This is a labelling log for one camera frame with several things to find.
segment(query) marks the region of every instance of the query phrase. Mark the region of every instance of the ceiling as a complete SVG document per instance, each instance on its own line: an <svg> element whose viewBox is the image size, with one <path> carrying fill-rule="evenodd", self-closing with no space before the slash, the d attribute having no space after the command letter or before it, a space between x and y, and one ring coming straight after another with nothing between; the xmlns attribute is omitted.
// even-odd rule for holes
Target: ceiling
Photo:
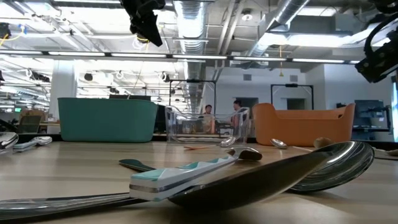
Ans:
<svg viewBox="0 0 398 224"><path fill-rule="evenodd" d="M237 12L240 4L238 0L229 23L228 32L232 32L230 44L225 47L226 54L244 53L253 47L257 39L261 37L258 26L264 15L277 9L278 0L242 0L242 8L250 9L252 19L244 21L241 13ZM217 54L220 35L224 21L227 19L227 8L230 0L216 0L206 4L205 18L205 43L204 54ZM323 17L324 20L335 18L335 15L346 15L352 18L351 24L364 24L367 13L373 6L367 1L332 1L312 0L303 8L298 18L302 19ZM181 54L181 40L179 40L177 15L173 11L157 11L157 23L164 44L160 47L149 44L140 44L135 35L129 31L129 16L117 2L113 0L26 0L0 2L0 22L10 23L9 28L13 41L5 41L0 49L3 50L54 50L54 51L87 51L87 52L142 52ZM234 17L237 18L236 27L233 28ZM292 22L291 29L301 29L299 22ZM25 27L21 34L21 25ZM292 45L292 34L286 35L287 42L280 47L269 47L266 54L270 57L300 57L300 58L344 58L347 51L354 52L348 60L360 60L363 57L362 42L349 43L344 47L314 47ZM167 105L169 103L169 84L160 77L168 74L171 79L186 79L184 74L184 62L141 62L118 60L77 60L80 71L80 83L82 86L90 85L115 85L125 94L145 94L142 86L151 87L146 94L152 95L153 101ZM214 66L208 61L207 67ZM280 67L279 62L270 62L266 68L273 70ZM284 63L284 68L296 68L305 71L311 67L307 63ZM30 71L37 72L51 79L53 60L49 58L6 57L0 60L0 70L8 84L49 84L29 77ZM88 82L84 76L92 73L93 81ZM229 82L239 83L239 80L231 78ZM190 98L192 98L192 86L185 82L173 82L176 92L172 98L172 104L180 110L190 110ZM40 105L48 106L50 87L20 86L18 91L2 87L0 103L3 105ZM200 85L197 85L196 97L201 97ZM79 88L78 97L107 98L109 88ZM18 98L37 98L40 102L34 103Z"/></svg>

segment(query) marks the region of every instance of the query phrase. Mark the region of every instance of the wooden table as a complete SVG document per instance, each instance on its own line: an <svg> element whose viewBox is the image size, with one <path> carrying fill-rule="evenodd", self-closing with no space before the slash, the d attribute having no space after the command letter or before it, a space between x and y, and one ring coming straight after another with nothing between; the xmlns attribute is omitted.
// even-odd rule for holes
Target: wooden table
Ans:
<svg viewBox="0 0 398 224"><path fill-rule="evenodd" d="M252 146L263 153L261 162L239 162L216 178L305 153L294 148L280 151ZM129 176L134 172L118 165L120 159L134 158L148 166L171 167L224 155L217 147L184 151L182 145L165 142L53 142L32 151L0 157L0 199L127 192ZM361 177L344 186L311 195L281 194L272 200L223 212L188 213L165 200L46 223L396 224L398 162L376 159Z"/></svg>

